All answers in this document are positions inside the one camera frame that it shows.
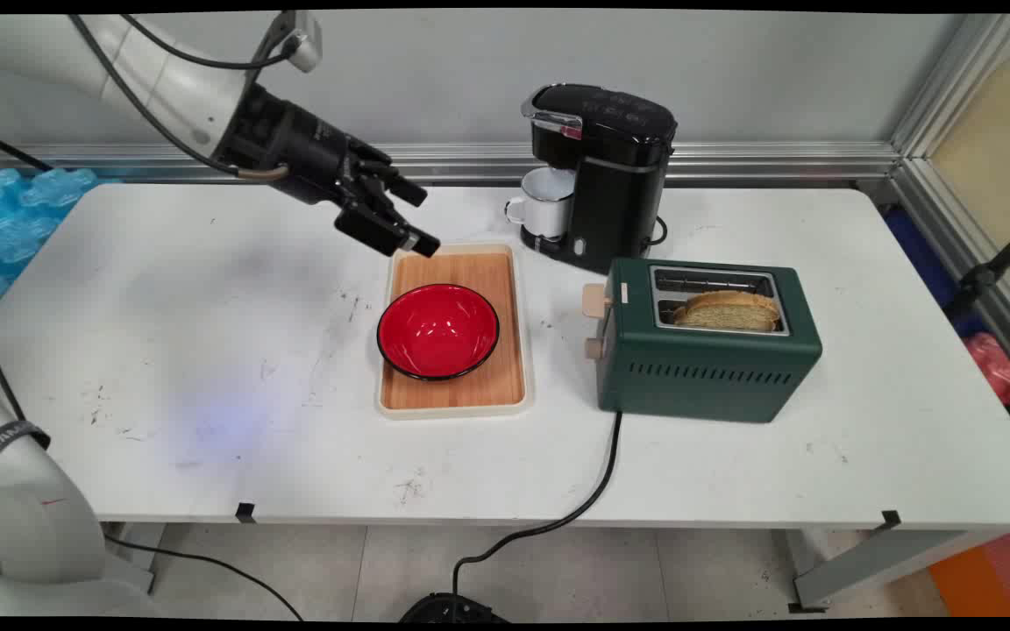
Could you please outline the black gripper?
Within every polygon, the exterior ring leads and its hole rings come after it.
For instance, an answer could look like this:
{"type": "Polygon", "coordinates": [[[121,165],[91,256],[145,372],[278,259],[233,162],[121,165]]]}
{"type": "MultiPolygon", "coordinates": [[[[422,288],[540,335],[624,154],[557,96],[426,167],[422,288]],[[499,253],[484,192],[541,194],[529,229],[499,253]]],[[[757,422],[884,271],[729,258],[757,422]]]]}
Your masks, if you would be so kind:
{"type": "MultiPolygon", "coordinates": [[[[306,204],[341,203],[345,184],[358,181],[376,195],[395,195],[420,207],[428,192],[406,180],[389,157],[341,131],[300,105],[274,96],[250,83],[232,113],[214,160],[245,171],[284,167],[270,187],[306,204]]],[[[397,249],[424,257],[436,254],[437,237],[406,223],[390,209],[373,210],[364,203],[346,204],[334,228],[384,256],[397,249]]]]}

